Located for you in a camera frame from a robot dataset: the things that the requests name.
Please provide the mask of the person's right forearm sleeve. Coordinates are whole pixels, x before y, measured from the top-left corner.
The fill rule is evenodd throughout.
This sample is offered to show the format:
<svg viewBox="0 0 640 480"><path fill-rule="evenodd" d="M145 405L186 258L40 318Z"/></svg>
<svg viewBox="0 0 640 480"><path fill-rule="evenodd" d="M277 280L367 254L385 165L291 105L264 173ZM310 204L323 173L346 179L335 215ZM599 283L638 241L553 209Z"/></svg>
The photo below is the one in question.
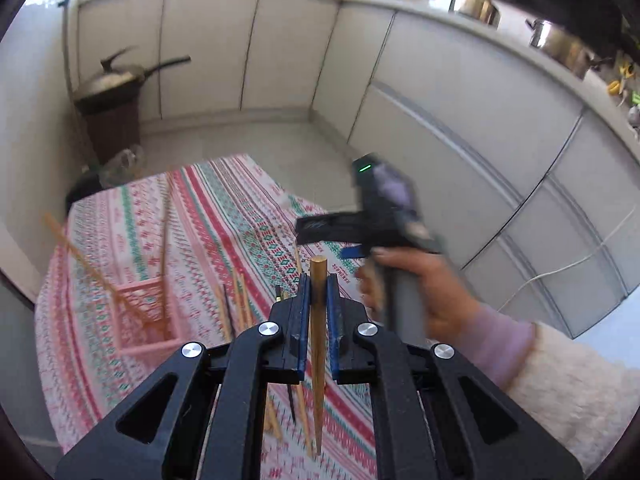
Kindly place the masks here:
<svg viewBox="0 0 640 480"><path fill-rule="evenodd" d="M587 476L638 471L639 371L542 323L482 304L459 351L567 448Z"/></svg>

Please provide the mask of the person's right hand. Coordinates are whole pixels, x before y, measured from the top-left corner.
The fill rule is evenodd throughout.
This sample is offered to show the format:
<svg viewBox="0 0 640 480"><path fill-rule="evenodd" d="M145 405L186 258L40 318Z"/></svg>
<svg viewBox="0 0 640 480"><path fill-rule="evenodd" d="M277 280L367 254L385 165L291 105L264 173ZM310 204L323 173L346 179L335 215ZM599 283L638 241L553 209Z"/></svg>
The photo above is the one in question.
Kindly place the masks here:
<svg viewBox="0 0 640 480"><path fill-rule="evenodd" d="M480 312L480 302L444 256L409 247L375 247L371 256L385 269L406 271L418 279L428 338L454 346Z"/></svg>

